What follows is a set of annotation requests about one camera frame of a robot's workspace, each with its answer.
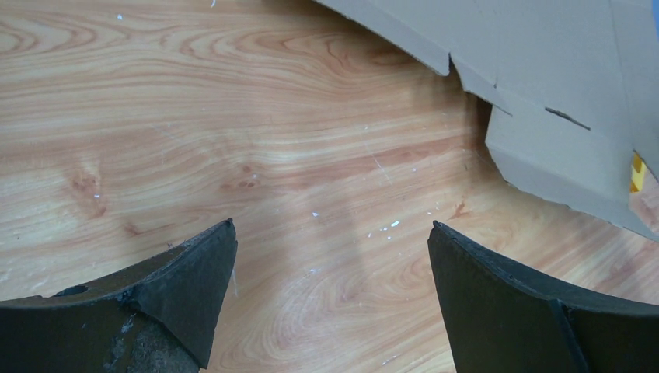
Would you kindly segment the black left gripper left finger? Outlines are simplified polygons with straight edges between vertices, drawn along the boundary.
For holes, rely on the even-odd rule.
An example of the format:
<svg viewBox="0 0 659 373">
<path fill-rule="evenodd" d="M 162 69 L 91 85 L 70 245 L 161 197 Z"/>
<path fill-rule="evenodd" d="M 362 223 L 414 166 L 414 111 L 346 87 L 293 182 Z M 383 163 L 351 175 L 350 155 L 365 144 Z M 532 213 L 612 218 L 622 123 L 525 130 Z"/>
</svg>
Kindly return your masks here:
<svg viewBox="0 0 659 373">
<path fill-rule="evenodd" d="M 1 303 L 3 372 L 197 372 L 237 253 L 232 220 L 53 296 Z"/>
</svg>

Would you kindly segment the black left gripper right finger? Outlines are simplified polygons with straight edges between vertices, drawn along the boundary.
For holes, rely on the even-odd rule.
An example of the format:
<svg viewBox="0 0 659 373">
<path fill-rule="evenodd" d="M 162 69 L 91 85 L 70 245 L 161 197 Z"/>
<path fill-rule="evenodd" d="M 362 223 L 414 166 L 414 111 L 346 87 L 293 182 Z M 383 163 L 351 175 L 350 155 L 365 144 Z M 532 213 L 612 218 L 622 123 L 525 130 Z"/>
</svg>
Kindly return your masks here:
<svg viewBox="0 0 659 373">
<path fill-rule="evenodd" d="M 435 222 L 427 241 L 459 372 L 656 372 L 658 307 L 551 277 Z"/>
</svg>

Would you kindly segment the brown cardboard box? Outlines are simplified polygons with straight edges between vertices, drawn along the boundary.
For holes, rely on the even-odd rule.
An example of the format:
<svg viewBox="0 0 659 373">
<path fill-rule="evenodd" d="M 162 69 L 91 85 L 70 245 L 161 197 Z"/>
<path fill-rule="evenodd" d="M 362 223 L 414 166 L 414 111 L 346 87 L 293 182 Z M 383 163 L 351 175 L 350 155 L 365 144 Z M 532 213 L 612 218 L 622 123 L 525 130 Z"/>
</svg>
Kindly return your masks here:
<svg viewBox="0 0 659 373">
<path fill-rule="evenodd" d="M 493 107 L 503 178 L 651 240 L 632 160 L 658 171 L 656 1 L 328 1 Z"/>
</svg>

